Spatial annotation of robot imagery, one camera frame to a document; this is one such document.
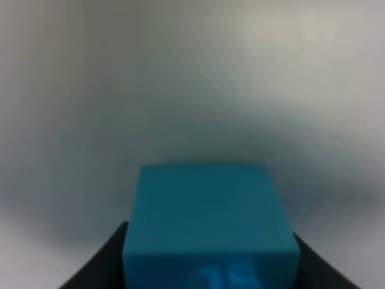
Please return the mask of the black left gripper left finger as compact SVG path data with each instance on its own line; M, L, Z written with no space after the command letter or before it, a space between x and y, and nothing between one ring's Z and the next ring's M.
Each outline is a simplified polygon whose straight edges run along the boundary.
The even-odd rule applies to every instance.
M123 246L128 225L128 222L123 222L97 253L60 288L125 288Z

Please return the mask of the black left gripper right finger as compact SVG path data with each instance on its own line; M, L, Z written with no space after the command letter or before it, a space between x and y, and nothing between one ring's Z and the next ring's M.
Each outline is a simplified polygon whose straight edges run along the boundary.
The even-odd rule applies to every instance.
M320 257L297 234L295 238L301 254L294 289L359 289L356 284Z

